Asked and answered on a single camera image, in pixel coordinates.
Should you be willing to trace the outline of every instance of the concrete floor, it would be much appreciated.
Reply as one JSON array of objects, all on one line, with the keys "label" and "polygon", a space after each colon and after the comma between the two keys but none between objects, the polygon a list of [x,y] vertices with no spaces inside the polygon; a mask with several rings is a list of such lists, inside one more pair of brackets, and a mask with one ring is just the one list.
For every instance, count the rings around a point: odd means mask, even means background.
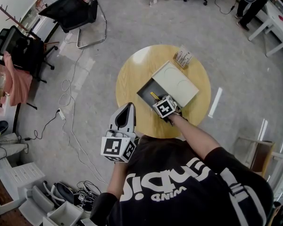
[{"label": "concrete floor", "polygon": [[[259,21],[253,20],[250,32],[244,32],[236,25],[236,8],[231,14],[223,15],[213,0],[208,0],[207,6],[202,0],[152,0],[151,6],[147,0],[99,1],[108,20],[108,37],[105,42],[86,48],[77,63],[72,85],[73,132],[106,181],[109,181],[113,163],[100,156],[100,142],[111,114],[117,109],[118,72],[130,55],[154,44],[183,44],[201,61],[211,83],[211,105],[218,88],[223,89],[213,118],[206,116],[200,128],[234,152],[232,145],[238,134],[257,139],[263,121],[268,121],[263,139],[275,141],[275,151],[280,151],[283,49],[270,58],[265,56],[266,48],[279,43],[272,33],[248,41],[248,36],[260,26]],[[234,0],[217,2],[223,12],[228,12],[234,4]],[[102,36],[103,28],[98,12],[97,22],[83,29],[83,43]],[[73,33],[66,35],[66,41],[76,41],[77,30]],[[30,102],[38,106],[38,110],[21,106],[17,131],[23,137],[33,137],[34,129],[40,136],[44,125],[61,107],[58,105],[64,93],[61,83],[71,79],[74,64],[82,52],[75,43],[66,44],[63,39],[64,33],[58,28],[51,40],[60,41],[59,50],[49,57],[56,68],[52,71],[44,65],[42,78],[48,83],[33,85]],[[62,132],[63,121],[58,117],[47,126],[42,140],[29,142],[29,154],[23,154],[22,159],[36,162],[49,183],[63,181],[75,186],[81,180],[90,180],[104,190],[106,185],[97,181],[90,169],[78,160],[74,148],[79,150],[79,145],[70,132],[72,111],[73,103],[63,107],[67,119],[64,129],[71,135],[70,144],[67,134]],[[95,172],[86,155],[81,150],[79,154]]]}]

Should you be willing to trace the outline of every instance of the person in black pants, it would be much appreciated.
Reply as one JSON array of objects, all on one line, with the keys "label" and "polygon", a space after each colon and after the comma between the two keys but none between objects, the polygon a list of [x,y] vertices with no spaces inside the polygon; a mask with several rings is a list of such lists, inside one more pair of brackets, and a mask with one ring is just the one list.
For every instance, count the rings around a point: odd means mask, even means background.
[{"label": "person in black pants", "polygon": [[250,29],[247,27],[247,24],[256,16],[256,14],[264,7],[266,3],[267,0],[254,1],[246,14],[243,15],[243,11],[248,5],[248,2],[246,2],[245,0],[240,0],[235,18],[241,20],[237,22],[237,25],[244,30],[249,31]]}]

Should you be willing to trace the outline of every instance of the round wooden table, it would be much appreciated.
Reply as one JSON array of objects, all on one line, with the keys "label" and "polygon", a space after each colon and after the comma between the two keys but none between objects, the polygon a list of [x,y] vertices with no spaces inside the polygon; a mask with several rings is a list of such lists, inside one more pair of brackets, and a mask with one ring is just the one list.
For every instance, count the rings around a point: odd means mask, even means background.
[{"label": "round wooden table", "polygon": [[183,108],[183,116],[193,125],[198,125],[207,114],[211,100],[211,85],[206,70],[193,57],[185,69],[173,59],[179,48],[172,45],[153,45],[134,53],[121,68],[116,85],[118,106],[133,102],[136,108],[135,129],[155,138],[174,138],[180,136],[176,127],[166,123],[137,92],[166,61],[173,63],[199,89],[197,95]]}]

